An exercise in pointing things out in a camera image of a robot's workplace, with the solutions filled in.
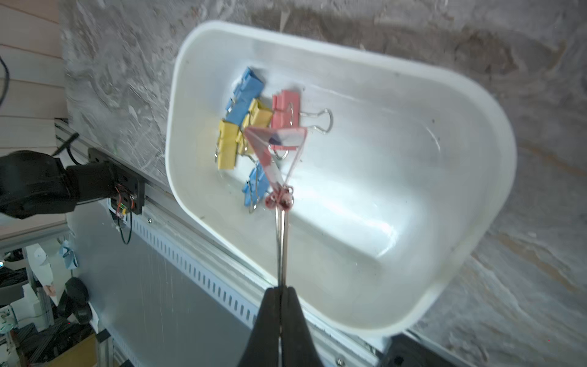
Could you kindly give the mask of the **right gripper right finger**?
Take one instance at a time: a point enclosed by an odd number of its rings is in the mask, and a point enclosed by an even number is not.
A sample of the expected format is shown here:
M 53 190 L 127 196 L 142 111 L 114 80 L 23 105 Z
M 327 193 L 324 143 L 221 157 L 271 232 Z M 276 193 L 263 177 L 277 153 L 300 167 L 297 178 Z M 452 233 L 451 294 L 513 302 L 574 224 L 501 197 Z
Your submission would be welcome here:
M 281 362 L 285 367 L 323 367 L 293 287 L 281 289 Z

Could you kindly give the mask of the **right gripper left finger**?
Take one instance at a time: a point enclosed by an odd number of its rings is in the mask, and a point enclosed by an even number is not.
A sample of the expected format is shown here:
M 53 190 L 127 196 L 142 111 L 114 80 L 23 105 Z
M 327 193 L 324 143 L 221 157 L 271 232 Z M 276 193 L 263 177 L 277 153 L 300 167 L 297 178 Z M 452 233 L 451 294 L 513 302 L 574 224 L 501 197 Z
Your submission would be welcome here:
M 261 302 L 249 342 L 238 367 L 267 366 L 280 364 L 281 289 L 266 290 Z

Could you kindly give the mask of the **blue binder clip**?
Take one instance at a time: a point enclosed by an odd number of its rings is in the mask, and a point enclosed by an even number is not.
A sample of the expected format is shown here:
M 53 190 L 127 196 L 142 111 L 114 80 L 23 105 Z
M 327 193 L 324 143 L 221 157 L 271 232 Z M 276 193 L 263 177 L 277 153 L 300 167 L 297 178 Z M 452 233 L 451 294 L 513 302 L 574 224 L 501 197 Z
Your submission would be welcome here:
M 240 126 L 249 113 L 252 101 L 261 95 L 263 89 L 264 82 L 251 68 L 247 68 L 227 103 L 225 121 Z
M 263 167 L 260 163 L 257 163 L 242 188 L 245 195 L 244 205 L 248 208 L 249 213 L 253 213 L 257 209 L 258 205 L 264 200 L 270 186 L 271 184 L 265 176 Z

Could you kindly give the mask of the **white plastic storage box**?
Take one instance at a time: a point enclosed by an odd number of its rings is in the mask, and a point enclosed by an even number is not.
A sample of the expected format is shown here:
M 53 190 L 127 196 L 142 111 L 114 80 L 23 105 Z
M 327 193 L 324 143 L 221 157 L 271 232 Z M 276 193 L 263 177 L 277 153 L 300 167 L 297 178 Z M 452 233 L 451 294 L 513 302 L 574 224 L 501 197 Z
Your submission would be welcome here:
M 258 28 L 208 21 L 186 38 L 172 79 L 169 185 L 182 209 L 270 281 L 275 216 L 250 213 L 253 164 L 214 161 L 218 127 L 251 68 L 264 99 L 301 94 L 330 116 L 290 172 L 287 281 L 312 313 L 359 336 L 415 324 L 497 217 L 515 179 L 511 124 L 479 84 L 439 67 Z

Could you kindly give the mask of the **pink binder clip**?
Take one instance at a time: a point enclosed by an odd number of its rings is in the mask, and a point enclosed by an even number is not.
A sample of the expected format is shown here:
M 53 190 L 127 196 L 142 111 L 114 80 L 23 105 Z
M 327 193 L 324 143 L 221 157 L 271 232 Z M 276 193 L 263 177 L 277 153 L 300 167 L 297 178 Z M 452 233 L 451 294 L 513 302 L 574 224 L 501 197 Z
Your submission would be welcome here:
M 304 150 L 306 128 L 248 127 L 244 136 L 253 149 L 271 187 L 264 199 L 276 216 L 278 247 L 278 286 L 285 287 L 287 279 L 287 250 L 289 242 L 289 214 L 294 206 L 294 188 L 290 179 Z
M 328 134 L 333 129 L 333 113 L 329 109 L 323 109 L 318 113 L 306 113 L 301 111 L 301 95 L 293 90 L 281 90 L 272 97 L 273 116 L 271 127 L 273 129 L 298 128 L 301 118 L 318 119 L 327 115 L 329 124 L 326 128 L 320 125 L 308 125 L 307 128 L 314 129 L 322 134 Z

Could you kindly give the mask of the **yellow binder clip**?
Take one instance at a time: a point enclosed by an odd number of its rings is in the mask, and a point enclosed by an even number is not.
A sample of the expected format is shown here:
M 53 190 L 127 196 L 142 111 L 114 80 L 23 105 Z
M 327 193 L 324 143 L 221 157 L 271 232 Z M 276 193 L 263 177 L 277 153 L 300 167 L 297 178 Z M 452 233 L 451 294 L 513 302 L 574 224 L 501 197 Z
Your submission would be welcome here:
M 237 154 L 251 155 L 253 151 L 249 148 L 249 141 L 244 136 L 244 130 L 249 126 L 267 128 L 272 120 L 273 111 L 266 107 L 260 99 L 253 99 L 247 114 L 236 136 Z
M 219 170 L 232 170 L 235 167 L 238 132 L 238 125 L 224 120 L 220 121 L 215 152 L 215 162 Z

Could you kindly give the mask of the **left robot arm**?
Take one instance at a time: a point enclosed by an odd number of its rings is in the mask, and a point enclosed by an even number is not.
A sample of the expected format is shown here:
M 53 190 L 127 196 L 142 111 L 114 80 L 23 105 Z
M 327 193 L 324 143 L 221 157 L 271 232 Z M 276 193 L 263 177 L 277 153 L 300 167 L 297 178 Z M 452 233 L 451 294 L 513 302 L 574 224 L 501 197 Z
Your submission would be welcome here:
M 69 167 L 59 158 L 35 151 L 1 157 L 1 213 L 24 220 L 71 213 L 83 203 L 113 198 L 120 211 L 140 214 L 144 178 L 96 148 L 88 153 L 89 163 Z

